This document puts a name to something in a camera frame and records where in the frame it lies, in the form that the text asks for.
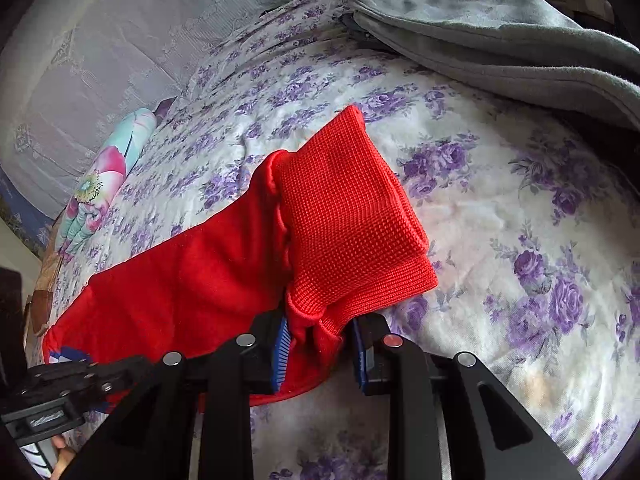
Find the person's left hand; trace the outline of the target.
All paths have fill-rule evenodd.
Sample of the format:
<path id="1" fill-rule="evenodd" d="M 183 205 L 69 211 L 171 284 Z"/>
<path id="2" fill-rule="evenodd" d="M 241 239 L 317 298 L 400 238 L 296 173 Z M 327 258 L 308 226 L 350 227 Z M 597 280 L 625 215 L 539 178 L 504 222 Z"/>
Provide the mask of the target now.
<path id="1" fill-rule="evenodd" d="M 56 453 L 56 463 L 53 467 L 51 480 L 58 480 L 61 478 L 64 470 L 76 456 L 76 452 L 70 448 L 63 436 L 53 436 L 51 438 L 53 447 Z"/>

